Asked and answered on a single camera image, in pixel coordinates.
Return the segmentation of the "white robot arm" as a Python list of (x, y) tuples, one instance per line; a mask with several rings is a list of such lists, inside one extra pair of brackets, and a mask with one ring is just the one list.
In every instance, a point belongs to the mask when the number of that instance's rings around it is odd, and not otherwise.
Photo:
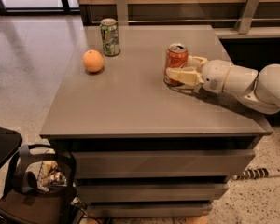
[(185, 66), (168, 67), (165, 75), (193, 89), (231, 95), (242, 105), (263, 114), (280, 111), (280, 64), (277, 63), (258, 72), (232, 62), (188, 56)]

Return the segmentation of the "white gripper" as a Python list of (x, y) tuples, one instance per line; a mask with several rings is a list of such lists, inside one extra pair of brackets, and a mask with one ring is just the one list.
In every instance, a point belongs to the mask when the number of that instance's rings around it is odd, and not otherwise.
[(206, 91), (220, 94), (223, 91), (225, 78), (232, 67), (231, 62), (212, 60), (198, 56), (188, 56), (186, 68), (167, 68), (165, 75), (170, 85), (185, 84), (196, 87), (203, 84)]

